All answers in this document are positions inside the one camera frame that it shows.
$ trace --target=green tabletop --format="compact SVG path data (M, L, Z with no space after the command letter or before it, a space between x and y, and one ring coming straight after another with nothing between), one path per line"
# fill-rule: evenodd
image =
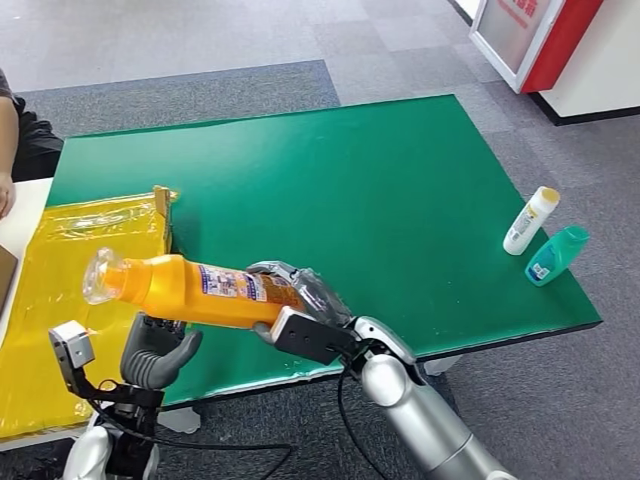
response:
M154 184L180 192L174 242L190 260L311 266L420 356L600 321L571 273L525 277L543 232L520 257L502 249L523 200L454 96L70 138L48 204ZM331 369L202 328L168 403Z

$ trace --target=person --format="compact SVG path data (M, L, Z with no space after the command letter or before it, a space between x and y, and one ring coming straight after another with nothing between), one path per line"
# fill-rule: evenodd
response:
M62 146L51 123L11 92L0 68L0 219L15 203L14 182L54 176Z

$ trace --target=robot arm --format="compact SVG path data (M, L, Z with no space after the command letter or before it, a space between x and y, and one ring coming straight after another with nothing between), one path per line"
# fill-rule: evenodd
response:
M84 367L95 356L89 334L80 324L71 321L51 329L49 339L69 392L111 419L94 415L72 447L63 480L149 480L155 476L158 450L140 436L154 435L165 396L162 389L175 381L180 369L195 354L202 333L185 335L183 323L139 313L121 361L125 383L112 390L95 388L86 378Z
M254 330L260 337L278 350L325 365L340 358L371 400L383 410L428 478L516 480L424 382L413 352L384 324L352 316L309 269L260 262L248 270L275 274L290 282L307 310L284 307L272 327L257 325Z

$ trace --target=person's arm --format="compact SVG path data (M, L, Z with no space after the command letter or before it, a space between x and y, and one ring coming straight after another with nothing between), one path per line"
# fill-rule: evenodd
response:
M18 148L18 114L9 86L0 70L0 219L16 200L11 169Z

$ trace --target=white bottle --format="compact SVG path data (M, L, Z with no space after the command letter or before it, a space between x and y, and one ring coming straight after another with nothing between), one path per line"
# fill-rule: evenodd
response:
M521 255L559 201L560 194L556 190L549 187L538 188L515 217L513 225L506 232L502 246L506 253Z

